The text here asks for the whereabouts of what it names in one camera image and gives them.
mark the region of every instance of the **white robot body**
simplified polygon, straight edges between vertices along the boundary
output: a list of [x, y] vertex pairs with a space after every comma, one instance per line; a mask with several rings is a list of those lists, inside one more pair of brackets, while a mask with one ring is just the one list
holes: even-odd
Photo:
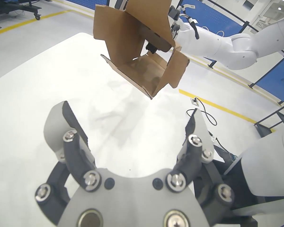
[[182, 52], [189, 55], [207, 57], [221, 62], [231, 70], [244, 69], [257, 61], [257, 58], [284, 49], [284, 20], [274, 23], [254, 35], [236, 34], [229, 37], [216, 35], [202, 27], [195, 31], [189, 23], [181, 19], [175, 40], [182, 46]]

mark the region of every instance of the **screw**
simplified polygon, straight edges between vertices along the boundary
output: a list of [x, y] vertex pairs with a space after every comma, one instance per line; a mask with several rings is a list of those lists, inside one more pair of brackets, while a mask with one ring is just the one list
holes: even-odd
[[40, 197], [40, 198], [44, 198], [46, 193], [47, 193], [47, 188], [40, 188], [37, 192], [37, 196]]
[[193, 137], [193, 143], [194, 144], [198, 145], [198, 144], [200, 144], [200, 142], [201, 142], [201, 139], [199, 137]]
[[230, 198], [230, 196], [231, 196], [231, 191], [230, 191], [228, 188], [226, 188], [226, 187], [222, 187], [222, 192], [221, 192], [221, 194], [222, 194], [222, 196], [223, 196], [224, 198]]
[[65, 138], [67, 140], [73, 139], [75, 137], [75, 134], [72, 131], [69, 131], [66, 133]]
[[207, 158], [207, 159], [209, 159], [211, 156], [212, 156], [212, 152], [211, 152], [211, 150], [204, 150], [203, 151], [203, 156], [205, 157], [205, 158]]
[[94, 185], [96, 183], [96, 176], [94, 174], [89, 174], [85, 179], [86, 185]]
[[168, 219], [167, 227], [186, 227], [185, 220], [179, 214], [174, 214]]
[[75, 133], [77, 133], [76, 130], [70, 130], [70, 131], [66, 132], [63, 136], [63, 141], [64, 142], [73, 141], [73, 138], [75, 137]]
[[188, 141], [196, 147], [202, 146], [202, 140], [197, 135], [194, 134], [189, 135]]
[[50, 186], [48, 184], [42, 184], [39, 186], [35, 194], [35, 199], [37, 202], [42, 202], [46, 200], [49, 195], [50, 195]]
[[218, 194], [220, 196], [221, 199], [223, 199], [224, 201], [230, 203], [232, 202], [232, 198], [231, 198], [231, 188], [226, 185], [226, 184], [221, 184], [218, 186]]
[[182, 178], [178, 175], [178, 174], [175, 174], [173, 175], [173, 177], [171, 178], [171, 183], [174, 185], [174, 186], [181, 186], [183, 184], [183, 180]]

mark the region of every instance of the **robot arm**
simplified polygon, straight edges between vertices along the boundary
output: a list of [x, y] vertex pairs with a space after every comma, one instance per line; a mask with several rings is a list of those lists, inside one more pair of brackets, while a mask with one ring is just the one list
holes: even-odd
[[[143, 178], [121, 177], [96, 167], [67, 101], [50, 111], [44, 136], [58, 163], [38, 187], [35, 200], [56, 226], [209, 227], [231, 214], [234, 192], [212, 163], [213, 143], [198, 109], [186, 126], [174, 168]], [[72, 198], [64, 187], [70, 174], [79, 184]], [[197, 177], [206, 185], [198, 198], [188, 188]]]
[[[284, 130], [225, 163], [213, 160], [215, 148], [200, 110], [194, 110], [185, 132], [173, 169], [121, 177], [96, 167], [87, 136], [63, 101], [44, 127], [58, 163], [35, 200], [58, 227], [209, 227], [246, 224], [255, 214], [284, 211]], [[70, 174], [79, 185], [72, 198], [64, 187]]]
[[221, 37], [202, 27], [194, 28], [181, 18], [175, 20], [175, 24], [180, 26], [175, 40], [182, 46], [182, 52], [214, 59], [231, 70], [247, 68], [257, 58], [284, 49], [284, 19], [254, 35], [241, 33], [229, 37]]

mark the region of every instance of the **black railing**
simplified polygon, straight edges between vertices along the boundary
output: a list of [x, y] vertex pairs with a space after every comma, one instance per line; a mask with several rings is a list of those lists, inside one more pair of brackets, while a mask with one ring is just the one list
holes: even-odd
[[[261, 137], [265, 137], [268, 134], [272, 133], [272, 128], [276, 127], [277, 125], [284, 123], [284, 114], [282, 114], [280, 111], [284, 109], [284, 106], [282, 106], [280, 109], [278, 109], [277, 111], [273, 112], [272, 114], [268, 115], [267, 117], [265, 117], [264, 119], [258, 121], [257, 123], [255, 123], [255, 127], [258, 130], [258, 133], [260, 134]], [[280, 122], [274, 124], [271, 127], [266, 127], [263, 126], [262, 124], [260, 124], [261, 122], [263, 122], [264, 120], [267, 120], [268, 118], [270, 118], [271, 116], [277, 114], [279, 116], [279, 118], [281, 119]]]

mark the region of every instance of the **cardboard box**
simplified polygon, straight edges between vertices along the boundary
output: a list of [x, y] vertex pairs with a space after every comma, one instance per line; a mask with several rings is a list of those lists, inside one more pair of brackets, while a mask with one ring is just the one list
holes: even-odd
[[[95, 39], [105, 40], [107, 63], [152, 99], [165, 85], [176, 88], [189, 63], [172, 38], [168, 12], [171, 0], [129, 0], [125, 11], [97, 5]], [[140, 56], [147, 40], [159, 50], [173, 53], [167, 63], [158, 54]]]

